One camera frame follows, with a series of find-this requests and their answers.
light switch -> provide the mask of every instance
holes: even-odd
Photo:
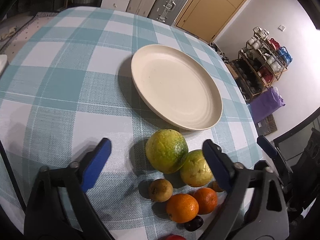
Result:
[[[278,29],[279,30],[281,30],[282,32],[284,31],[284,29],[285,29],[285,27],[283,26],[283,25],[280,25],[279,27],[278,27]]]

white plate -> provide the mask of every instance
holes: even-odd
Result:
[[[206,130],[222,114],[219,90],[207,71],[185,53],[148,45],[132,57],[133,83],[162,119],[186,130]]]

yellow door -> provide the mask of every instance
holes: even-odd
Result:
[[[243,0],[192,0],[177,26],[210,42]]]

silver suitcase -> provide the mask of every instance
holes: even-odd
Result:
[[[187,0],[156,0],[148,18],[172,25]]]

table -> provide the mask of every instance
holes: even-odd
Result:
[[[157,117],[131,79],[137,49],[163,44],[193,57],[212,76],[222,96],[221,120],[205,131],[180,130]],[[168,220],[164,204],[145,198],[153,179],[163,178],[146,161],[144,145],[158,129],[176,129],[189,150],[205,139],[219,144],[247,168],[261,159],[252,118],[227,67],[208,45],[178,29],[137,15],[95,7],[62,11],[36,32],[0,78],[0,138],[27,202],[42,165],[65,167],[103,137],[112,154],[87,192],[100,219],[116,239],[159,239],[174,233],[196,239]],[[0,161],[0,204],[22,231],[24,214]],[[177,174],[165,175],[174,193],[194,189]],[[64,202],[66,192],[61,192]],[[222,202],[224,194],[219,194]],[[70,204],[68,216],[76,228]],[[249,203],[244,200],[244,208]],[[212,214],[204,216],[208,222]]]

